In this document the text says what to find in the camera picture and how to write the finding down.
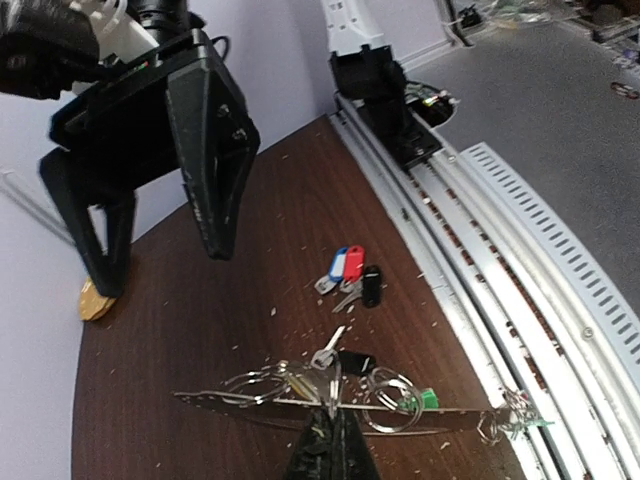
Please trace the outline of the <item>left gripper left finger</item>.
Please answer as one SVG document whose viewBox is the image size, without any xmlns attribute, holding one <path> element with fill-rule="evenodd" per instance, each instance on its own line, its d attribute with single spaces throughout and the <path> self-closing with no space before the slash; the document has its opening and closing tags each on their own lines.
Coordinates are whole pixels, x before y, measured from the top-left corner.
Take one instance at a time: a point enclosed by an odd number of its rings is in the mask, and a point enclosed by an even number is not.
<svg viewBox="0 0 640 480">
<path fill-rule="evenodd" d="M 313 410 L 285 469 L 285 480 L 332 477 L 333 421 L 324 409 Z"/>
</svg>

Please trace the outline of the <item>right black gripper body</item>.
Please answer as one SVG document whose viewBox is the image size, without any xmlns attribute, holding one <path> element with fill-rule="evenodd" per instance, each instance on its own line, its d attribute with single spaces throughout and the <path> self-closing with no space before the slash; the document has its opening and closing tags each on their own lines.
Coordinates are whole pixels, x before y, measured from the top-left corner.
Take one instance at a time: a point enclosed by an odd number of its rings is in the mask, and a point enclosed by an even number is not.
<svg viewBox="0 0 640 480">
<path fill-rule="evenodd" d="M 214 41 L 192 29 L 119 66 L 113 80 L 95 84 L 64 106 L 51 120 L 51 139 L 121 189 L 135 192 L 168 173 L 181 173 L 166 91 L 170 75 L 196 64 L 234 80 Z"/>
</svg>

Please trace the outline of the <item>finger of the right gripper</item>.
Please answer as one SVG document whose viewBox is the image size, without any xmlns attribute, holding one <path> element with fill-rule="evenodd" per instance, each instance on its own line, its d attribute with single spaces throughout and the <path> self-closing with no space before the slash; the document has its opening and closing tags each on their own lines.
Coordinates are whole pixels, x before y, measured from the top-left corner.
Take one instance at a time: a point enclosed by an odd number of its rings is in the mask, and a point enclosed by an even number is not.
<svg viewBox="0 0 640 480">
<path fill-rule="evenodd" d="M 168 79 L 166 104 L 183 186 L 207 255 L 229 260 L 260 134 L 226 73 L 201 64 Z"/>
<path fill-rule="evenodd" d="M 41 159 L 39 174 L 98 293 L 120 297 L 129 274 L 136 194 L 61 148 Z"/>
</svg>

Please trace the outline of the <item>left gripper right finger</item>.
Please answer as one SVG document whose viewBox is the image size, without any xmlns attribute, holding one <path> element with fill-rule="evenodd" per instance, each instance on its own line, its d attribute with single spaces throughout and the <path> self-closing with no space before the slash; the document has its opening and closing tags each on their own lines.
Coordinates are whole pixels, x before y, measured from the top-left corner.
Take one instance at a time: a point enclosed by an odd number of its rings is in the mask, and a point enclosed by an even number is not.
<svg viewBox="0 0 640 480">
<path fill-rule="evenodd" d="M 380 480 L 360 423 L 354 412 L 339 409 L 333 424 L 333 478 Z"/>
</svg>

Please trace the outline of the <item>keyring with green tag keys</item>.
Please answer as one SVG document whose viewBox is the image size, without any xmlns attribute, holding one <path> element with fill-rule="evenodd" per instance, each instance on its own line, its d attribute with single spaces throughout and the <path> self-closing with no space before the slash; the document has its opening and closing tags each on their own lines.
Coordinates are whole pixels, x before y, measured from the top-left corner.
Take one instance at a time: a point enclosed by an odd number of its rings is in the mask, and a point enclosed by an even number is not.
<svg viewBox="0 0 640 480">
<path fill-rule="evenodd" d="M 433 390 L 419 389 L 390 368 L 365 364 L 351 374 L 340 361 L 320 370 L 281 360 L 224 380 L 214 389 L 171 395 L 197 409 L 283 430 L 302 429 L 312 412 L 330 419 L 352 414 L 370 437 L 475 432 L 483 443 L 495 445 L 551 424 L 521 391 L 503 390 L 496 407 L 443 407 Z"/>
</svg>

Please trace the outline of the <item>black tagged key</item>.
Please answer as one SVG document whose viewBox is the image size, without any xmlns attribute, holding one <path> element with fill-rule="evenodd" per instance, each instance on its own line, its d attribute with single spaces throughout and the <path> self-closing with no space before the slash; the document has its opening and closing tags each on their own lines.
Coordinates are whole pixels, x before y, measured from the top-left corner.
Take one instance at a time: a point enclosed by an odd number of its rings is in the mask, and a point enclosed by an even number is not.
<svg viewBox="0 0 640 480">
<path fill-rule="evenodd" d="M 338 348 L 338 343 L 346 329 L 345 325 L 339 326 L 328 343 L 313 354 L 310 365 L 318 370 L 340 365 L 345 375 L 358 377 L 369 375 L 378 366 L 373 355 Z"/>
</svg>

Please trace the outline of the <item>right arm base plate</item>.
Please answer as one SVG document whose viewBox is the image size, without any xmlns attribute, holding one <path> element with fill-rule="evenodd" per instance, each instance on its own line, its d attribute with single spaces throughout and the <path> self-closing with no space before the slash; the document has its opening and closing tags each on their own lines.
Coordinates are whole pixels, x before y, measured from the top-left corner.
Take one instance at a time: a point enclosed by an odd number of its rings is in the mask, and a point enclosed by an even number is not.
<svg viewBox="0 0 640 480">
<path fill-rule="evenodd" d="M 361 118 L 403 171 L 442 148 L 413 116 L 406 102 L 408 81 L 390 46 L 363 45 L 359 52 L 344 55 L 333 52 L 329 64 L 339 94 L 363 103 Z"/>
</svg>

